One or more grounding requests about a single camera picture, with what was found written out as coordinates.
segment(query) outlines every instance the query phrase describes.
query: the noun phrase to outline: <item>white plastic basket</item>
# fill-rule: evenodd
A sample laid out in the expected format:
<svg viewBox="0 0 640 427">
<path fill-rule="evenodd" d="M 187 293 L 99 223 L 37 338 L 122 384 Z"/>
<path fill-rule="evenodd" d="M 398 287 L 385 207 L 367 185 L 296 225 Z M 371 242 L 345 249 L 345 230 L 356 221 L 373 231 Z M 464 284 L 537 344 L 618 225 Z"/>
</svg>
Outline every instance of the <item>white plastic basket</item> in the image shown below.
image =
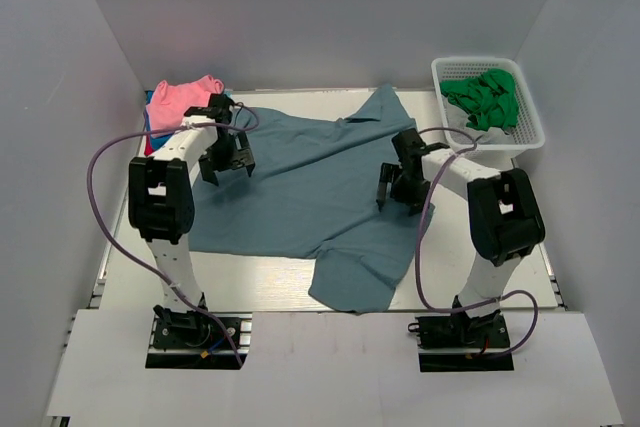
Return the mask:
<svg viewBox="0 0 640 427">
<path fill-rule="evenodd" d="M 436 88 L 443 125 L 449 127 L 448 109 L 457 109 L 458 107 L 446 102 L 440 91 L 440 82 L 443 80 L 462 80 L 469 77 L 477 77 L 489 69 L 502 69 L 513 75 L 516 82 L 516 100 L 520 107 L 518 125 L 508 131 L 513 138 L 513 144 L 478 144 L 478 149 L 475 152 L 468 153 L 467 156 L 477 157 L 504 153 L 513 158 L 525 150 L 542 147 L 545 138 L 538 112 L 533 104 L 520 67 L 509 59 L 495 57 L 443 57 L 434 60 L 431 63 L 431 72 L 433 73 L 433 82 Z M 453 150 L 459 150 L 471 144 L 469 139 L 455 132 L 445 132 L 445 138 Z"/>
</svg>

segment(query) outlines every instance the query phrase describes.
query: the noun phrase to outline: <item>wall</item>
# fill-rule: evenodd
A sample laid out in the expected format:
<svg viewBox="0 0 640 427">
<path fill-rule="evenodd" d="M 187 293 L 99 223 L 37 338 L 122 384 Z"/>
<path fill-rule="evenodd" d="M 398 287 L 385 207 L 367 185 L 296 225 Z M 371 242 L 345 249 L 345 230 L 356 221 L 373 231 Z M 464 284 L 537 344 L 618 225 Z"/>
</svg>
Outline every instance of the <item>wall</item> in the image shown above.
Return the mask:
<svg viewBox="0 0 640 427">
<path fill-rule="evenodd" d="M 548 0 L 517 60 L 547 145 L 522 159 L 569 306 L 586 313 L 625 425 L 640 425 L 640 0 Z"/>
<path fill-rule="evenodd" d="M 107 139 L 141 126 L 142 90 L 95 0 L 0 0 L 0 59 L 0 423 L 31 427 L 105 246 L 85 169 Z M 106 212 L 132 147 L 99 165 Z"/>
<path fill-rule="evenodd" d="M 545 0 L 97 0 L 145 88 L 430 85 L 438 56 L 513 58 Z"/>
</svg>

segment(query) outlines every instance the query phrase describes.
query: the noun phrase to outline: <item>purple cable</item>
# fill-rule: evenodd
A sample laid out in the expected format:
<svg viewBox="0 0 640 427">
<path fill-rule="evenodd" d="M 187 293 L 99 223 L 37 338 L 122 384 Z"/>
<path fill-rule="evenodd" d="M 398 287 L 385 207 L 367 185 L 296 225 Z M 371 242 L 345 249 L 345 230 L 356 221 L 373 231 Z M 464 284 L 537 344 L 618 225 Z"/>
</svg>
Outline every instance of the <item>purple cable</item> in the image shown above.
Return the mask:
<svg viewBox="0 0 640 427">
<path fill-rule="evenodd" d="M 96 202 L 95 193 L 93 191 L 93 170 L 95 168 L 96 162 L 98 161 L 98 158 L 100 158 L 100 156 L 104 153 L 105 150 L 107 150 L 109 147 L 111 147 L 111 146 L 113 146 L 113 145 L 115 145 L 117 143 L 120 143 L 120 142 L 122 142 L 124 140 L 133 139 L 133 138 L 136 138 L 136 137 L 148 137 L 150 135 L 172 134 L 174 132 L 180 132 L 180 131 L 183 131 L 183 130 L 190 130 L 190 129 L 200 128 L 200 127 L 220 127 L 220 128 L 223 128 L 223 129 L 234 130 L 234 131 L 237 131 L 237 132 L 250 132 L 250 131 L 254 130 L 255 128 L 257 128 L 258 125 L 260 125 L 260 119 L 258 118 L 258 114 L 256 114 L 256 112 L 253 109 L 251 109 L 250 107 L 246 107 L 246 106 L 242 105 L 242 108 L 248 110 L 255 117 L 255 119 L 256 119 L 255 125 L 253 125 L 251 127 L 241 128 L 241 127 L 235 127 L 233 125 L 219 124 L 217 122 L 202 122 L 200 124 L 192 124 L 192 125 L 189 125 L 189 126 L 181 125 L 180 127 L 177 127 L 175 129 L 157 129 L 157 130 L 149 130 L 149 131 L 146 131 L 146 132 L 134 132 L 132 134 L 126 134 L 126 135 L 117 137 L 117 138 L 115 138 L 113 140 L 110 140 L 106 144 L 104 144 L 102 147 L 100 147 L 96 151 L 95 154 L 93 154 L 93 157 L 91 158 L 91 161 L 89 162 L 89 166 L 87 167 L 87 194 L 89 195 L 89 203 L 91 204 L 91 210 L 93 212 L 94 217 L 96 218 L 96 221 L 98 222 L 98 226 L 100 227 L 100 230 L 102 231 L 104 236 L 107 238 L 107 240 L 122 255 L 124 255 L 128 259 L 132 260 L 136 264 L 140 265 L 141 267 L 147 269 L 149 272 L 152 272 L 155 275 L 157 275 L 158 277 L 160 277 L 160 280 L 162 280 L 165 284 L 167 284 L 171 288 L 171 290 L 173 290 L 174 294 L 176 294 L 176 297 L 178 297 L 187 307 L 189 307 L 191 310 L 194 310 L 194 311 L 196 311 L 196 312 L 198 312 L 198 313 L 200 313 L 200 314 L 202 314 L 202 315 L 204 315 L 206 317 L 209 317 L 216 324 L 218 324 L 218 326 L 222 330 L 222 334 L 224 335 L 225 339 L 227 339 L 227 341 L 229 342 L 229 345 L 231 345 L 231 350 L 233 350 L 233 353 L 234 353 L 234 355 L 236 357 L 236 360 L 238 361 L 238 365 L 240 367 L 242 367 L 242 359 L 240 358 L 240 354 L 238 353 L 238 348 L 236 347 L 236 344 L 233 341 L 233 339 L 231 338 L 231 336 L 227 333 L 227 328 L 222 323 L 222 321 L 217 316 L 212 314 L 211 312 L 208 312 L 207 310 L 202 309 L 202 308 L 198 307 L 197 305 L 193 304 L 187 298 L 187 296 L 184 295 L 182 290 L 180 290 L 180 288 L 174 284 L 173 280 L 171 280 L 171 278 L 168 275 L 166 275 L 164 272 L 162 272 L 161 270 L 157 269 L 156 267 L 153 267 L 152 265 L 146 263 L 144 260 L 139 259 L 135 255 L 133 255 L 131 252 L 129 252 L 127 249 L 125 249 L 115 239 L 115 237 L 113 235 L 111 235 L 111 232 L 109 232 L 109 228 L 104 223 L 104 219 L 102 218 L 102 215 L 100 214 L 100 209 L 98 209 L 98 203 Z"/>
<path fill-rule="evenodd" d="M 508 292 L 498 298 L 495 299 L 487 299 L 487 300 L 483 300 L 481 302 L 476 302 L 475 304 L 471 304 L 471 305 L 466 305 L 464 307 L 456 307 L 456 308 L 440 308 L 440 307 L 433 307 L 431 304 L 429 304 L 429 301 L 427 301 L 424 292 L 422 291 L 422 280 L 420 278 L 420 244 L 422 242 L 422 238 L 425 235 L 425 231 L 426 231 L 426 219 L 427 219 L 427 212 L 429 211 L 429 205 L 431 205 L 431 198 L 433 197 L 433 192 L 436 189 L 436 185 L 438 185 L 438 182 L 440 182 L 440 179 L 442 178 L 442 176 L 444 175 L 445 171 L 449 168 L 449 166 L 462 154 L 466 153 L 466 152 L 471 152 L 473 150 L 476 150 L 476 148 L 478 147 L 478 142 L 476 141 L 476 139 L 474 139 L 473 137 L 471 137 L 468 133 L 459 130 L 459 129 L 453 129 L 450 127 L 431 127 L 429 129 L 424 129 L 421 130 L 419 133 L 420 134 L 424 134 L 426 132 L 434 132 L 434 131 L 449 131 L 449 132 L 455 132 L 457 134 L 461 134 L 464 135 L 465 137 L 467 137 L 469 140 L 471 140 L 472 144 L 470 147 L 465 147 L 464 149 L 459 150 L 458 152 L 455 152 L 453 155 L 451 155 L 445 162 L 444 164 L 442 164 L 442 167 L 440 167 L 440 169 L 438 170 L 438 173 L 436 174 L 436 176 L 433 178 L 433 180 L 431 181 L 431 186 L 429 187 L 429 192 L 427 193 L 427 198 L 424 202 L 424 207 L 422 208 L 422 215 L 420 216 L 420 223 L 418 224 L 418 239 L 416 241 L 416 253 L 415 253 L 415 273 L 416 273 L 416 288 L 418 290 L 418 297 L 420 298 L 420 301 L 424 304 L 424 306 L 427 308 L 427 310 L 431 311 L 431 312 L 435 312 L 438 314 L 459 314 L 461 312 L 466 312 L 467 310 L 472 310 L 472 309 L 477 309 L 478 307 L 484 307 L 485 305 L 489 305 L 489 304 L 494 304 L 497 302 L 500 302 L 501 300 L 506 300 L 509 297 L 513 297 L 514 295 L 517 294 L 521 294 L 521 295 L 525 295 L 529 298 L 529 300 L 531 300 L 531 303 L 533 304 L 533 319 L 531 320 L 531 326 L 529 327 L 529 330 L 527 331 L 527 333 L 524 335 L 524 337 L 520 340 L 520 342 L 518 342 L 516 345 L 514 345 L 513 347 L 510 347 L 502 352 L 499 352 L 497 354 L 492 354 L 492 355 L 488 355 L 487 357 L 491 357 L 491 358 L 497 358 L 497 357 L 502 357 L 504 355 L 508 355 L 514 351 L 516 351 L 517 349 L 519 349 L 520 347 L 522 347 L 531 337 L 531 335 L 533 334 L 533 331 L 536 328 L 536 324 L 538 323 L 538 302 L 536 301 L 535 297 L 533 295 L 531 295 L 529 292 L 527 292 L 526 290 L 513 290 L 511 292 Z"/>
</svg>

